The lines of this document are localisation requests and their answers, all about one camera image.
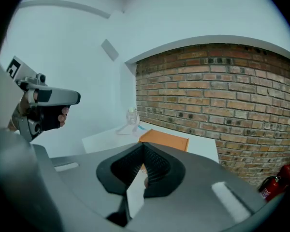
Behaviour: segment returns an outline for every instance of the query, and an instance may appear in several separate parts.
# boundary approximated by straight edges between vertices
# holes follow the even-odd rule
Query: red fire extinguisher
[[[271,193],[274,193],[278,188],[278,181],[279,178],[277,176],[271,176],[266,178],[266,180],[261,185],[261,196],[266,200],[269,201],[269,197]]]

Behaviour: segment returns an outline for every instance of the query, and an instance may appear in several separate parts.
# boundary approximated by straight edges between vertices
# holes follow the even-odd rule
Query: table surface
[[[143,128],[147,130],[154,129],[154,130],[168,133],[174,136],[189,138],[189,145],[188,145],[188,150],[187,150],[189,153],[204,156],[204,157],[214,160],[215,162],[219,162],[217,148],[216,148],[214,139],[199,137],[199,136],[183,133],[180,131],[175,131],[168,128],[148,124],[145,122],[140,122],[140,126],[142,126]],[[112,149],[119,146],[131,144],[131,143],[137,143],[139,141],[139,137],[134,136],[132,134],[133,126],[127,126],[124,129],[124,132],[131,133],[127,135],[116,134],[116,130],[119,128],[120,127],[113,128],[113,129],[83,138],[83,145],[84,145],[86,153]]]

